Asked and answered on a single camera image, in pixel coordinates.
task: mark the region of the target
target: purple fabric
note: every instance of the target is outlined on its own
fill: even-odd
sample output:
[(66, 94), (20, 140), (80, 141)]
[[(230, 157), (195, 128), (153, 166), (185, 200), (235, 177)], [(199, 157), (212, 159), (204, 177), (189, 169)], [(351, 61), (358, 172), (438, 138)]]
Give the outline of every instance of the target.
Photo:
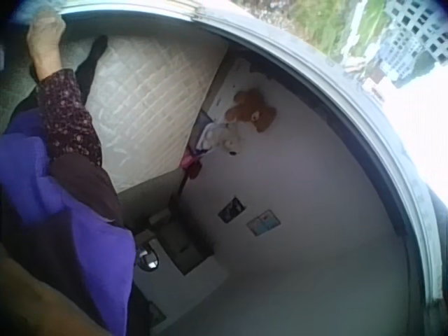
[[(22, 241), (15, 245), (22, 246), (17, 254), (28, 263), (23, 267), (81, 308), (93, 303), (100, 324), (113, 335), (125, 335), (135, 259), (132, 234), (109, 225), (48, 175), (43, 134), (33, 110), (18, 115), (0, 138), (0, 183), (20, 218), (3, 225), (20, 232), (15, 239)], [(89, 315), (95, 320), (94, 313)]]

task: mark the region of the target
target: teddy bear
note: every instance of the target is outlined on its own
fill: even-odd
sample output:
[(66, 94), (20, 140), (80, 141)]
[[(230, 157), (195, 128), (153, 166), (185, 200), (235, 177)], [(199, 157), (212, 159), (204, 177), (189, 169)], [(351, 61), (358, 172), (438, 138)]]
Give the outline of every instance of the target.
[(272, 124), (277, 115), (275, 108), (266, 105), (258, 89), (239, 91), (233, 100), (237, 105), (225, 112), (225, 121), (228, 123), (237, 121), (252, 123), (261, 133)]

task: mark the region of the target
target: mattress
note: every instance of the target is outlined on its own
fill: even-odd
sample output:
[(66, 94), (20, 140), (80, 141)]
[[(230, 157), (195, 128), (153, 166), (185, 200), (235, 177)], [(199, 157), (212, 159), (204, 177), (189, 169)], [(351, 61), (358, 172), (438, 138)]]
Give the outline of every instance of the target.
[[(64, 65), (76, 68), (91, 42), (64, 43)], [(180, 27), (109, 35), (87, 109), (103, 146), (104, 168), (118, 192), (179, 166), (226, 49), (217, 36)], [(0, 130), (33, 88), (25, 55), (14, 57), (0, 79)]]

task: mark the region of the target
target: glass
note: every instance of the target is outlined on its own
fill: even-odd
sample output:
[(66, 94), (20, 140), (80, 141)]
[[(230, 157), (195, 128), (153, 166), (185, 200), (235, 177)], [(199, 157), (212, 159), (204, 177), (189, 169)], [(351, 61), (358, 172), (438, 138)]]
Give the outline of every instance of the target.
[(448, 18), (434, 0), (233, 0), (326, 54), (388, 117), (448, 204)]

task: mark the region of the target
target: person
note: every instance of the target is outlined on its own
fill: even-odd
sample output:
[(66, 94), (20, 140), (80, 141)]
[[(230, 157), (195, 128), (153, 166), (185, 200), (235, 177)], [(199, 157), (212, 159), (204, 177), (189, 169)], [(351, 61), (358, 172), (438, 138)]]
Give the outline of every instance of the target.
[[(27, 35), (38, 83), (0, 137), (1, 237), (8, 253), (0, 270), (11, 270), (2, 265), (11, 266), (14, 260), (24, 268), (25, 278), (45, 287), (42, 291), (60, 292), (99, 326), (125, 335), (135, 243), (124, 228), (118, 196), (102, 168), (101, 143), (85, 108), (107, 38), (93, 43), (74, 73), (62, 68), (59, 44), (64, 30), (63, 19), (45, 9)], [(11, 287), (0, 281), (0, 296), (14, 293)], [(32, 307), (34, 313), (39, 310)], [(39, 314), (40, 323), (53, 319)]]

